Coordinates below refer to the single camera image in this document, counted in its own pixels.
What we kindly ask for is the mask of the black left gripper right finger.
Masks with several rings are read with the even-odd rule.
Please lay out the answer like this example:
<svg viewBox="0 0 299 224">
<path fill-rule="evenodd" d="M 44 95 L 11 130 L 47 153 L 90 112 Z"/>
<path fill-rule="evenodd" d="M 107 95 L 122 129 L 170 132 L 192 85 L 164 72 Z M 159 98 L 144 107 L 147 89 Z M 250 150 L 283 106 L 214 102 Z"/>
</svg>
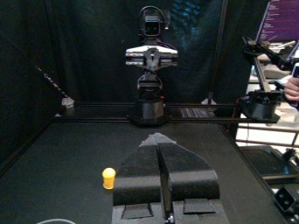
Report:
<svg viewBox="0 0 299 224">
<path fill-rule="evenodd" d="M 206 160 L 163 134 L 156 135 L 156 156 L 164 224 L 184 215 L 215 215 L 219 178 Z"/>
</svg>

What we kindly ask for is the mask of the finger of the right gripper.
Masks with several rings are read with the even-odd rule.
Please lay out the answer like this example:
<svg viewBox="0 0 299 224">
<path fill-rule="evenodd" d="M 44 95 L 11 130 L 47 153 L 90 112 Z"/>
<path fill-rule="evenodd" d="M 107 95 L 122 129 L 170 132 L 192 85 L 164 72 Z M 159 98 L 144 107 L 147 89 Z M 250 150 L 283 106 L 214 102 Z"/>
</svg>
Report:
<svg viewBox="0 0 299 224">
<path fill-rule="evenodd" d="M 156 71 L 159 68 L 159 59 L 160 59 L 160 52 L 155 48 L 154 49 L 154 58 L 152 58 L 152 71 Z"/>
<path fill-rule="evenodd" d="M 152 72 L 152 48 L 148 48 L 144 52 L 146 57 L 146 70 Z"/>
</svg>

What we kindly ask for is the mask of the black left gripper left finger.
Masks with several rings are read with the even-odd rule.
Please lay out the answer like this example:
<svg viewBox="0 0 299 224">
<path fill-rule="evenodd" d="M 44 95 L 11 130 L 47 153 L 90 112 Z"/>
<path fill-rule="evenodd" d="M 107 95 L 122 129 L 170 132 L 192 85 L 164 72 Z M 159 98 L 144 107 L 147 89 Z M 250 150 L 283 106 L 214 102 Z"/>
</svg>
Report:
<svg viewBox="0 0 299 224">
<path fill-rule="evenodd" d="M 122 162 L 116 173 L 114 205 L 160 201 L 160 172 L 156 149 L 164 135 L 154 133 Z"/>
</svg>

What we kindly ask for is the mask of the person's hand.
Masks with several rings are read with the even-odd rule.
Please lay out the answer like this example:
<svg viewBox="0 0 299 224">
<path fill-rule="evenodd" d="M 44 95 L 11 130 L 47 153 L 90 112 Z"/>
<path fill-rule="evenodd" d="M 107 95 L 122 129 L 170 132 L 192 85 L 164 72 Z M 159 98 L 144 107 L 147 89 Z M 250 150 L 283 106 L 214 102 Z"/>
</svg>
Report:
<svg viewBox="0 0 299 224">
<path fill-rule="evenodd" d="M 284 97 L 288 101 L 299 102 L 299 78 L 291 77 L 284 84 Z"/>
</svg>

